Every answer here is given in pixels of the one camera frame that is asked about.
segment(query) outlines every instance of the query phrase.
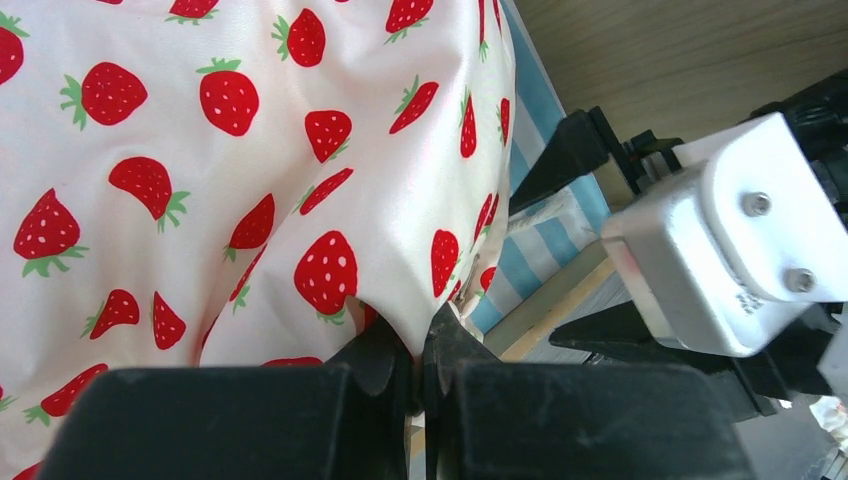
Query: wooden surface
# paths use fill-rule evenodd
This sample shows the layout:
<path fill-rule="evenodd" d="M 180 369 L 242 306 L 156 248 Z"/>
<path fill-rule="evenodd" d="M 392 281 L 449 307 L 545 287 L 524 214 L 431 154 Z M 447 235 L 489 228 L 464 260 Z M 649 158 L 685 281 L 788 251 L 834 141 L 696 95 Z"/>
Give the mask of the wooden surface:
<path fill-rule="evenodd" d="M 695 140 L 848 67 L 846 0 L 515 0 L 566 111 Z M 597 173 L 613 209 L 629 192 Z"/>

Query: white fabric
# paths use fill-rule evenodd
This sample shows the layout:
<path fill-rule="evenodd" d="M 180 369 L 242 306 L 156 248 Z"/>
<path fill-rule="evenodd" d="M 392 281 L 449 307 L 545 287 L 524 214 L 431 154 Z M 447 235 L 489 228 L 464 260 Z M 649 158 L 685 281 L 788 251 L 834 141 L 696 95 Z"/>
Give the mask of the white fabric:
<path fill-rule="evenodd" d="M 0 478 L 106 369 L 320 361 L 374 311 L 417 354 L 459 280 L 482 294 L 515 100 L 496 6 L 0 0 Z"/>

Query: strawberry print fabric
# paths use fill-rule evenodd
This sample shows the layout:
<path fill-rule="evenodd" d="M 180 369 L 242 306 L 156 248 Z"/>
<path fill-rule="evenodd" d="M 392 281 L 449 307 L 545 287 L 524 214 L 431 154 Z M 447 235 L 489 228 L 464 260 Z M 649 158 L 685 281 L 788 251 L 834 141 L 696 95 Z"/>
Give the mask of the strawberry print fabric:
<path fill-rule="evenodd" d="M 448 301 L 472 328 L 509 196 L 498 8 L 0 0 L 0 478 L 111 369 L 316 364 L 378 315 L 418 355 Z"/>

